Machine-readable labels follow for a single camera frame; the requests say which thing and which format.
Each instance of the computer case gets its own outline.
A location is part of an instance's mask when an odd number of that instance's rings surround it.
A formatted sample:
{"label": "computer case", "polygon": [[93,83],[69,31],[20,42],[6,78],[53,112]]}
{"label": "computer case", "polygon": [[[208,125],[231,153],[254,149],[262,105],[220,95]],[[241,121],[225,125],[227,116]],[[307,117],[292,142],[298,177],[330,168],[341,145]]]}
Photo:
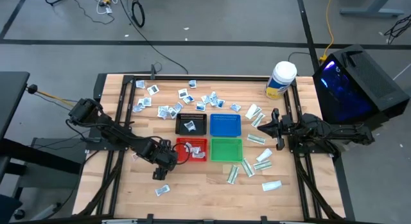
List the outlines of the computer case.
{"label": "computer case", "polygon": [[401,115],[410,97],[360,45],[330,54],[313,75],[323,120],[372,130]]}

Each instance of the black tray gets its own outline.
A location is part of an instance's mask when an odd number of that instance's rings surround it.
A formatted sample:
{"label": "black tray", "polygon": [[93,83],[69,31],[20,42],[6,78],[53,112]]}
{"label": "black tray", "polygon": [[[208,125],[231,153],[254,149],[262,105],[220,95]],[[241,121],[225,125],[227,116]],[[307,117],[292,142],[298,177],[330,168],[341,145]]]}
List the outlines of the black tray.
{"label": "black tray", "polygon": [[[185,123],[194,122],[196,130],[188,131]],[[207,114],[177,114],[175,134],[179,135],[205,135],[207,134]]]}

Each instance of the red tray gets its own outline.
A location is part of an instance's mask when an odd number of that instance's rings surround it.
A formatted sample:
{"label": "red tray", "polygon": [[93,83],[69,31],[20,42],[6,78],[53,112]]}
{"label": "red tray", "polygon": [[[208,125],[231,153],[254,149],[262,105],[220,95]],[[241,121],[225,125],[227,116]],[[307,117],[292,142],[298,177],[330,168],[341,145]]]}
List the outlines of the red tray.
{"label": "red tray", "polygon": [[187,159],[187,154],[190,154],[188,161],[191,162],[205,162],[207,161],[207,139],[205,138],[189,138],[189,137],[179,137],[177,138],[177,143],[190,143],[193,147],[200,147],[200,151],[205,152],[205,157],[202,159],[193,158],[192,154],[186,152],[186,147],[183,144],[177,145],[176,151],[179,153],[178,161],[183,162]]}

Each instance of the white container lid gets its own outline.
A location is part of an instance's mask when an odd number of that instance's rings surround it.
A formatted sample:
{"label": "white container lid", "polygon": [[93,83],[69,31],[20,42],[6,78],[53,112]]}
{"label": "white container lid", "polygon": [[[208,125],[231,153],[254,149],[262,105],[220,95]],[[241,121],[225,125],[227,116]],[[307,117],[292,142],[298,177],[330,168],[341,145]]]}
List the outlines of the white container lid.
{"label": "white container lid", "polygon": [[291,83],[297,76],[297,68],[288,61],[279,62],[273,72],[273,77],[281,83]]}

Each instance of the blue tray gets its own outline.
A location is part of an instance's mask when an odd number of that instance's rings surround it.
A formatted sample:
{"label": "blue tray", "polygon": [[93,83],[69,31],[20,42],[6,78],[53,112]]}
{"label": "blue tray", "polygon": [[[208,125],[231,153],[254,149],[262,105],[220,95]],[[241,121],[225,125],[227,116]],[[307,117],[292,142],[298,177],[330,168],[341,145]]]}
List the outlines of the blue tray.
{"label": "blue tray", "polygon": [[210,134],[215,137],[241,136],[241,116],[238,114],[211,114]]}

